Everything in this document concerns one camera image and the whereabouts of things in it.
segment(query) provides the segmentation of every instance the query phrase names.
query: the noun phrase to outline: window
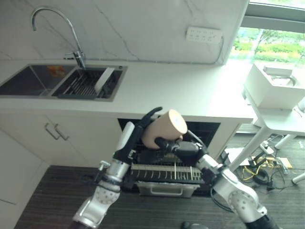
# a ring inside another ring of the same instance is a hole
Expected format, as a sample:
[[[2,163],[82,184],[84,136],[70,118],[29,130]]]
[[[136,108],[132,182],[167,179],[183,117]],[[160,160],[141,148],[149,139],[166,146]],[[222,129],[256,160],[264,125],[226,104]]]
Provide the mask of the window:
[[[305,0],[251,0],[229,59],[305,68]]]
[[[250,0],[250,2],[295,7],[295,8],[304,8],[305,6],[305,0]]]
[[[229,58],[305,68],[305,34],[241,27]]]

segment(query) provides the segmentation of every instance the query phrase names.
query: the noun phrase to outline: power outlet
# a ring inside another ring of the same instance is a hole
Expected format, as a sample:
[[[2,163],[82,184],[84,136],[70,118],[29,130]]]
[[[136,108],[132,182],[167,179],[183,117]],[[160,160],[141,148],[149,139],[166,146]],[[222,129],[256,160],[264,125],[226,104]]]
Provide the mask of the power outlet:
[[[208,44],[219,44],[223,32],[221,30],[200,27],[189,27],[186,32],[186,40],[189,42],[203,42]]]
[[[268,145],[267,141],[263,141],[259,147],[263,150],[266,154],[273,154],[275,151]]]

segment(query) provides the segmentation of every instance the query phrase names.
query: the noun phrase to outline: kitchen counter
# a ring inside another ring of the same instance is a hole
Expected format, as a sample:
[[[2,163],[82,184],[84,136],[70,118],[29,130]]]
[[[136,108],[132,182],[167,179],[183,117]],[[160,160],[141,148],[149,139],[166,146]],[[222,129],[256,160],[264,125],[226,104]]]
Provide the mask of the kitchen counter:
[[[76,64],[74,60],[0,61],[0,83],[27,64]],[[143,62],[87,61],[88,65],[128,66],[112,102],[64,99],[1,98],[0,113],[53,113],[69,115],[141,118],[152,108],[162,106],[163,114],[176,109],[188,121],[222,122],[239,119],[249,123],[253,110],[241,96],[239,75],[249,67],[187,65]]]

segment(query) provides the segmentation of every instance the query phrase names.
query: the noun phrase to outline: sink basin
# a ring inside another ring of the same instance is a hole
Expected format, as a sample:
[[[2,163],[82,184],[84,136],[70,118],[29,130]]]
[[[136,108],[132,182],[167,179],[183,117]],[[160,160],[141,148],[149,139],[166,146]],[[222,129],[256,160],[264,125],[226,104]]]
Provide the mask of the sink basin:
[[[52,96],[60,99],[113,100],[127,67],[99,66],[75,69],[56,89]],[[103,82],[96,91],[97,82]]]
[[[27,65],[0,86],[0,95],[46,96],[73,65]]]

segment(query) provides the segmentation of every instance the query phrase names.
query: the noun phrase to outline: dark floor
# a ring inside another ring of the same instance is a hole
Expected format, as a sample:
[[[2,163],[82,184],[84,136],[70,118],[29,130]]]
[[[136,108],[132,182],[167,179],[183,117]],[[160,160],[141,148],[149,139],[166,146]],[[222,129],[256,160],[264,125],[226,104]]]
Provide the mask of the dark floor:
[[[229,147],[244,146],[252,135],[237,135]],[[278,155],[288,157],[294,168],[305,168],[305,138],[297,137]],[[291,170],[285,184],[279,173],[278,187],[291,186],[291,178],[304,171]],[[93,174],[91,168],[50,167],[24,210],[16,229],[66,229],[81,203],[91,195],[92,187],[81,183],[84,174]],[[305,228],[305,182],[282,191],[266,192],[255,188],[261,203],[277,224],[284,229]],[[107,229],[178,229],[181,222],[202,223],[210,229],[244,229],[244,224],[233,214],[217,207],[210,198],[141,197],[122,193],[114,203],[100,228]]]

